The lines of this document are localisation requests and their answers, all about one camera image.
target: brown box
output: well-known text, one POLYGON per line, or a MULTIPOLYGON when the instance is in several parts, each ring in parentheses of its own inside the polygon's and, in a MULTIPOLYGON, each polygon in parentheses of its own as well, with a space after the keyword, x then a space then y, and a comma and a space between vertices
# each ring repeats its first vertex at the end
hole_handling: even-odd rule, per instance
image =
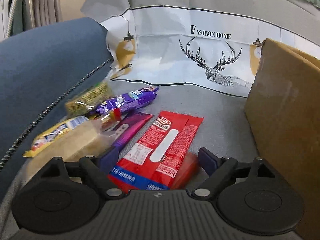
POLYGON ((245 105, 260 156, 300 193, 297 233, 320 239, 320 61, 266 39, 245 105))

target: red snack package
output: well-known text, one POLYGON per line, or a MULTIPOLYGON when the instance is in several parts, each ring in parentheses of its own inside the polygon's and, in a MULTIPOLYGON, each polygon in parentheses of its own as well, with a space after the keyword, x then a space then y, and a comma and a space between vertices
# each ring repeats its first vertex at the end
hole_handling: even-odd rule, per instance
POLYGON ((129 189, 170 189, 203 118, 161 111, 158 118, 117 163, 110 180, 129 189))
POLYGON ((198 156, 187 152, 170 189, 183 189, 200 169, 198 156))

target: black zipper teeth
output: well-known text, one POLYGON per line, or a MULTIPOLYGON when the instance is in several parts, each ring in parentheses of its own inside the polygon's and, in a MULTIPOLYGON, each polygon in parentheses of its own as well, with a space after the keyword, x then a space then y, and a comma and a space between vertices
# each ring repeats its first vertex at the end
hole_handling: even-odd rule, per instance
POLYGON ((99 69, 104 67, 108 62, 112 60, 108 59, 104 63, 102 63, 100 66, 95 68, 94 70, 90 71, 89 74, 85 75, 82 79, 80 79, 75 85, 73 85, 70 89, 68 89, 66 92, 64 92, 59 98, 57 98, 54 102, 52 102, 44 111, 42 111, 41 114, 38 115, 38 117, 28 125, 28 127, 24 130, 24 132, 16 139, 16 141, 12 144, 12 146, 9 148, 9 150, 6 152, 4 157, 0 161, 0 171, 3 169, 5 164, 9 161, 9 159, 12 157, 12 155, 17 150, 18 146, 22 143, 22 141, 28 136, 28 134, 36 127, 36 125, 58 104, 62 99, 64 99, 67 95, 69 95, 73 90, 75 90, 79 85, 81 85, 85 80, 87 80, 90 76, 92 76, 94 73, 96 73, 99 69))

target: deer illustration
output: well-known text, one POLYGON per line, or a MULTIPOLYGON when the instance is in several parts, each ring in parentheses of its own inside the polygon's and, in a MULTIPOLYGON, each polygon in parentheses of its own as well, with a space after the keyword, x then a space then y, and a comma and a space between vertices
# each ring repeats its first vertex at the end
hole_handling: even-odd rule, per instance
POLYGON ((231 49, 231 57, 229 56, 228 60, 226 61, 226 57, 224 56, 224 53, 222 51, 222 60, 221 59, 219 61, 217 60, 217 64, 215 65, 215 67, 209 67, 205 63, 205 61, 200 57, 200 48, 198 49, 196 56, 194 56, 193 52, 190 51, 190 44, 194 38, 195 37, 193 37, 187 43, 186 49, 183 48, 181 41, 179 40, 180 47, 181 47, 182 51, 184 52, 184 54, 189 59, 195 61, 196 63, 198 63, 197 65, 199 67, 205 69, 205 74, 206 74, 207 79, 209 81, 212 81, 214 83, 217 83, 217 84, 223 85, 223 86, 232 86, 232 87, 239 87, 240 86, 240 87, 251 88, 252 83, 250 83, 250 82, 242 80, 241 78, 238 78, 236 76, 224 76, 219 73, 220 71, 225 69, 225 67, 223 67, 223 65, 236 62, 236 60, 240 57, 241 49, 240 49, 238 55, 235 57, 235 50, 229 45, 228 42, 226 42, 228 44, 229 48, 231 49))

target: black border line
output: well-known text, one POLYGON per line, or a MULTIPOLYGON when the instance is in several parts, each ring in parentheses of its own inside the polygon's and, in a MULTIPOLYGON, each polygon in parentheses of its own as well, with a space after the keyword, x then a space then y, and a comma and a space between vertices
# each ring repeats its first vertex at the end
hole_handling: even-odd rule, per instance
POLYGON ((209 90, 218 92, 218 93, 226 95, 226 96, 231 96, 231 97, 236 97, 236 98, 247 98, 247 97, 243 97, 243 96, 236 96, 236 95, 232 95, 232 94, 229 94, 229 93, 221 92, 221 91, 218 91, 218 90, 215 90, 215 89, 212 89, 212 88, 207 88, 207 87, 200 86, 200 85, 197 85, 197 84, 193 84, 193 83, 190 83, 190 82, 169 83, 169 84, 152 84, 152 83, 149 83, 149 82, 146 82, 146 81, 143 81, 143 80, 113 79, 112 81, 128 81, 128 82, 131 82, 131 83, 145 83, 145 84, 147 84, 149 86, 161 86, 161 87, 181 86, 181 85, 194 85, 194 86, 197 86, 197 87, 201 87, 201 88, 205 88, 205 89, 209 89, 209 90))
POLYGON ((255 18, 255 17, 252 17, 252 16, 246 16, 246 15, 242 15, 242 14, 220 12, 220 11, 214 11, 214 10, 208 10, 208 9, 201 9, 201 8, 186 8, 186 7, 179 7, 179 6, 173 6, 173 5, 146 5, 146 6, 135 7, 135 8, 127 8, 127 9, 124 11, 123 14, 114 15, 114 16, 111 16, 110 18, 124 15, 128 10, 135 11, 135 10, 139 10, 139 9, 157 8, 157 7, 168 7, 168 8, 176 8, 176 9, 185 9, 185 10, 189 10, 189 11, 194 10, 194 11, 213 12, 213 13, 226 14, 226 15, 232 15, 232 16, 238 16, 238 17, 244 17, 244 18, 248 18, 248 19, 258 20, 258 21, 261 21, 261 22, 265 22, 265 23, 271 24, 271 25, 273 25, 273 26, 275 26, 275 27, 278 27, 278 28, 280 28, 280 29, 284 29, 284 30, 286 30, 286 31, 288 31, 288 32, 291 32, 291 33, 295 34, 295 35, 298 35, 298 36, 300 36, 301 38, 304 38, 304 39, 306 39, 307 41, 310 41, 310 42, 312 42, 313 44, 316 44, 317 46, 320 47, 320 44, 315 43, 314 41, 311 41, 311 40, 309 40, 308 38, 306 38, 306 37, 304 37, 304 36, 302 36, 302 35, 300 35, 300 34, 297 34, 297 33, 293 32, 293 31, 291 31, 291 30, 289 30, 289 29, 286 29, 286 28, 284 28, 284 27, 281 27, 281 26, 279 26, 279 25, 276 25, 276 24, 274 24, 274 23, 272 23, 272 22, 268 22, 268 21, 266 21, 266 20, 262 20, 262 19, 259 19, 259 18, 255 18))

